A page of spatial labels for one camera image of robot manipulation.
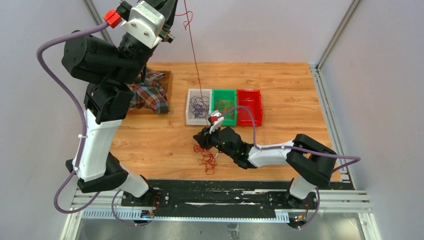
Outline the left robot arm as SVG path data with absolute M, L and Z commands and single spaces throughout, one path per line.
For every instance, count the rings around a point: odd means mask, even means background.
M 75 30 L 76 37 L 65 41 L 62 65 L 72 77 L 87 82 L 84 145 L 81 155 L 66 162 L 83 193 L 119 189 L 133 195 L 142 207 L 153 201 L 147 181 L 125 168 L 110 148 L 134 96 L 129 85 L 141 81 L 139 75 L 158 44 L 174 39 L 171 27 L 177 4 L 175 0 L 140 0 L 136 5 L 122 1 L 103 23 L 103 27 L 124 29 L 119 45 L 95 37 L 93 30 Z

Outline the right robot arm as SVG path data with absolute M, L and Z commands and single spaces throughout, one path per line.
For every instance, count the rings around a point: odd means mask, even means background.
M 316 188 L 329 186 L 336 164 L 332 149 L 302 133 L 285 143 L 255 145 L 243 141 L 231 127 L 214 131 L 204 127 L 193 139 L 202 149 L 216 148 L 242 169 L 274 165 L 292 167 L 298 175 L 291 180 L 284 198 L 294 209 L 301 207 Z

